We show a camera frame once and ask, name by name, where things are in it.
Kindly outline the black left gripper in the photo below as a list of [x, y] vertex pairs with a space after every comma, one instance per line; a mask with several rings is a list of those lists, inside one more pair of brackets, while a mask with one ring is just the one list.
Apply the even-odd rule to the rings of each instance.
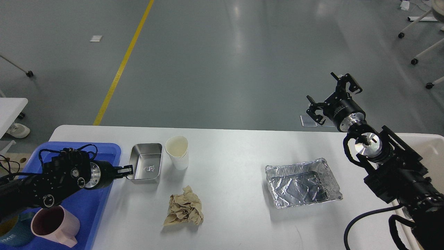
[[105, 160], [90, 162], [91, 177], [84, 189], [95, 190], [109, 186], [116, 177], [127, 177], [134, 174], [133, 165], [114, 167]]

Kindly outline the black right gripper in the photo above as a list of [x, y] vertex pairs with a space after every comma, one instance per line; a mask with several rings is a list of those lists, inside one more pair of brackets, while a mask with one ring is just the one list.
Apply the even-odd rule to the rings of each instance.
[[335, 91], [324, 102], [315, 102], [307, 95], [310, 105], [306, 113], [319, 125], [324, 125], [328, 118], [338, 131], [348, 132], [353, 124], [365, 121], [365, 112], [351, 97], [351, 94], [359, 94], [363, 89], [349, 73], [341, 76], [334, 72], [330, 74], [336, 80]]

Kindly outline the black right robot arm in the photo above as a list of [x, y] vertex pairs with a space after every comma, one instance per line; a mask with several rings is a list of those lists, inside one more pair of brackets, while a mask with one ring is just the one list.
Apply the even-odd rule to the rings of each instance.
[[345, 132], [343, 149], [347, 159], [365, 169], [364, 183], [382, 201], [398, 205], [376, 209], [355, 217], [344, 232], [344, 245], [350, 249], [348, 235], [351, 227], [360, 219], [394, 211], [405, 207], [410, 219], [391, 215], [388, 220], [390, 235], [400, 250], [405, 250], [396, 222], [411, 229], [416, 241], [425, 250], [443, 249], [444, 201], [443, 194], [425, 177], [428, 169], [421, 163], [422, 157], [387, 126], [377, 132], [365, 119], [365, 111], [351, 97], [362, 88], [348, 73], [337, 76], [335, 91], [322, 102], [307, 96], [310, 106], [306, 113], [314, 122], [323, 125], [326, 119], [333, 122], [340, 132]]

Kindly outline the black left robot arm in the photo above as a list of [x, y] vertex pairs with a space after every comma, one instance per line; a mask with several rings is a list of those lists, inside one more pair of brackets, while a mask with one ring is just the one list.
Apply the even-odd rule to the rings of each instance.
[[0, 218], [4, 223], [29, 208], [49, 209], [76, 192], [110, 186], [134, 173], [132, 165], [115, 167], [97, 160], [98, 150], [79, 148], [41, 149], [41, 173], [11, 173], [1, 177]]

